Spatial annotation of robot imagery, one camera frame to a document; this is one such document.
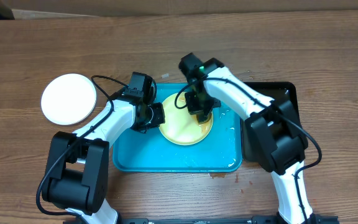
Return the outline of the yellow plate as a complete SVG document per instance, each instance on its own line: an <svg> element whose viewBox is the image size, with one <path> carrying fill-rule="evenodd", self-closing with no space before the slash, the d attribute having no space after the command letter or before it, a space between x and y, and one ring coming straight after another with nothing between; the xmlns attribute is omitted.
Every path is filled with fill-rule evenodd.
<svg viewBox="0 0 358 224"><path fill-rule="evenodd" d="M163 136L172 143L189 146L202 141L211 131L213 122L199 125L195 115L190 115L186 108L175 106L177 93L163 101L165 122L159 126Z"/></svg>

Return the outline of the white plate mint rim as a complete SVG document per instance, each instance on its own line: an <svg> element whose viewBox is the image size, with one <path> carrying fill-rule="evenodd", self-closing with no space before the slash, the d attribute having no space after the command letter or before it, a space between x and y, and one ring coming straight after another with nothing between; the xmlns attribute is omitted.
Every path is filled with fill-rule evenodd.
<svg viewBox="0 0 358 224"><path fill-rule="evenodd" d="M68 73L46 86L40 107L49 121L68 126L86 119L96 102L97 93L91 80L77 73Z"/></svg>

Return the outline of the green yellow sponge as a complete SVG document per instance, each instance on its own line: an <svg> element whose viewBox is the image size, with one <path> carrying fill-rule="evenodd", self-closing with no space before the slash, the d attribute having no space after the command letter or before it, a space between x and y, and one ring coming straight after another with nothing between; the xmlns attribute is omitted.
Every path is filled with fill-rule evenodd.
<svg viewBox="0 0 358 224"><path fill-rule="evenodd" d="M198 124L199 125L202 125L202 124L209 124L209 123L212 123L213 122L213 117L212 116L210 116L210 117L208 117L206 120L204 120L204 121L199 121L198 122Z"/></svg>

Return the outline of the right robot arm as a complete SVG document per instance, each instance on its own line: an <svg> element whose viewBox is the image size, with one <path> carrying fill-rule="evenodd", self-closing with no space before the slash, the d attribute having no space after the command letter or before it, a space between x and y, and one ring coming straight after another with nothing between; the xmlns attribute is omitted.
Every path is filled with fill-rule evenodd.
<svg viewBox="0 0 358 224"><path fill-rule="evenodd" d="M178 68L191 89L185 108L205 123L225 104L244 122L251 160L269 172L279 201L278 214L286 223L311 223L313 210L306 196L303 171L305 149L311 140L300 125L290 100L275 100L247 86L216 58L202 62L194 54Z"/></svg>

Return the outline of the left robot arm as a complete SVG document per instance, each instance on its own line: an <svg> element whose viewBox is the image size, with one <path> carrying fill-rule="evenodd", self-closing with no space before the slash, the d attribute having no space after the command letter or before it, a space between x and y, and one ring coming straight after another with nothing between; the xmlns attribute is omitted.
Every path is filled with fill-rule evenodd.
<svg viewBox="0 0 358 224"><path fill-rule="evenodd" d="M127 129L141 133L164 122L161 103L143 91L119 91L86 126L57 132L51 141L36 204L46 215L71 215L80 223L117 223L106 200L109 150Z"/></svg>

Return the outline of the blue plastic tray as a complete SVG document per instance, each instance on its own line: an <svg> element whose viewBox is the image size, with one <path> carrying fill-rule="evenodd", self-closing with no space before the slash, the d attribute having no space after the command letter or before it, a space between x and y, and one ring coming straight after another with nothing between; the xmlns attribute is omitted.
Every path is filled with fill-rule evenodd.
<svg viewBox="0 0 358 224"><path fill-rule="evenodd" d="M242 162L241 119L223 104L213 110L209 134L190 146L174 144L159 129L127 129L112 147L112 161L125 172L232 172Z"/></svg>

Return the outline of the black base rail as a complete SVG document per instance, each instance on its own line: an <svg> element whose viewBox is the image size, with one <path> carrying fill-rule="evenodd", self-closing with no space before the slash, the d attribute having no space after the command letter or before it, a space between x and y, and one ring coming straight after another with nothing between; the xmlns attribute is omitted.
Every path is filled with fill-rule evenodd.
<svg viewBox="0 0 358 224"><path fill-rule="evenodd" d="M147 218L119 218L117 223L123 224L284 224L287 223L278 214L265 216L256 215L252 218L212 218L205 220L196 219L165 219L148 220ZM307 222L311 224L340 224L337 216L321 216L312 213Z"/></svg>

